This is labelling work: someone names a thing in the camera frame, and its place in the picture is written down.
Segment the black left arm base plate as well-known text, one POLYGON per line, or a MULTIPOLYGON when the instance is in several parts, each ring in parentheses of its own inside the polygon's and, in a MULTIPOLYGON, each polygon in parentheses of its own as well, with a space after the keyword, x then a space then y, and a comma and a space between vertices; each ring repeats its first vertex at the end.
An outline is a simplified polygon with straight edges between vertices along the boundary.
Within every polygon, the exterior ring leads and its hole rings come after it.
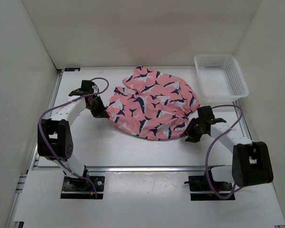
POLYGON ((90 176, 95 189, 89 181, 65 176, 61 188, 61 199, 102 200, 104 196, 105 176, 90 176))

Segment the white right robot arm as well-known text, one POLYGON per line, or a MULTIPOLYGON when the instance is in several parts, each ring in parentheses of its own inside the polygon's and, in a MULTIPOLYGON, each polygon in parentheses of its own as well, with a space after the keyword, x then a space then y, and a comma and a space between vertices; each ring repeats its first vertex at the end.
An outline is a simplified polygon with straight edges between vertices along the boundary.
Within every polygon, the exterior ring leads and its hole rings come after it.
POLYGON ((206 188, 214 190, 221 182, 234 183, 239 188, 272 183, 274 174, 268 146, 264 142, 241 136, 226 120, 216 118, 211 106, 200 107, 197 111, 198 117, 191 119, 182 136, 190 143, 198 143, 203 135, 214 139, 205 159, 206 188), (210 152, 216 142, 232 153, 231 165, 209 166, 210 152))

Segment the pink shark print shorts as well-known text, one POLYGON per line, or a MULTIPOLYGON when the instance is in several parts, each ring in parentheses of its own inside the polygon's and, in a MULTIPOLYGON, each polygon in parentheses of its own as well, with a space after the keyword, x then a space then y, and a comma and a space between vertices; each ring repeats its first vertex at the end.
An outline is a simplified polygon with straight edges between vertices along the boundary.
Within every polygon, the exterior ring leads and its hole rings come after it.
POLYGON ((109 119, 119 129, 144 139, 181 137, 200 106, 185 80, 148 67, 136 67, 123 85, 109 99, 109 119))

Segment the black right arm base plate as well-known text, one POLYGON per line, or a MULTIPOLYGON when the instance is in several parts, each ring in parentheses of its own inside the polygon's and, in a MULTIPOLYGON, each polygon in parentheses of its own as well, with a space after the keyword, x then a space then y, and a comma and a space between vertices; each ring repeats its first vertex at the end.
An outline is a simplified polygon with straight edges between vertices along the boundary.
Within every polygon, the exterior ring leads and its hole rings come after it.
MULTIPOLYGON (((189 186, 191 201, 222 200, 213 193, 206 176, 189 176, 184 185, 189 186)), ((221 197, 226 197, 232 190, 232 184, 228 182, 213 182, 212 185, 221 197)))

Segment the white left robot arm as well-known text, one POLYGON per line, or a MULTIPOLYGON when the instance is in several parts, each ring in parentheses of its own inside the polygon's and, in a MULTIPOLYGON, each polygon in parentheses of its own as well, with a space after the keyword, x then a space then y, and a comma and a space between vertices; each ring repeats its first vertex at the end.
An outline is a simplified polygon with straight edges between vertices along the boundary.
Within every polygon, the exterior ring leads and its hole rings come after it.
POLYGON ((89 110, 94 118, 108 118, 109 114, 100 97, 102 91, 95 79, 82 80, 81 86, 68 95, 66 103, 45 111, 38 121, 38 154, 57 164, 67 177, 74 178, 74 185, 85 190, 90 185, 86 166, 73 154, 74 145, 71 125, 84 111, 89 110))

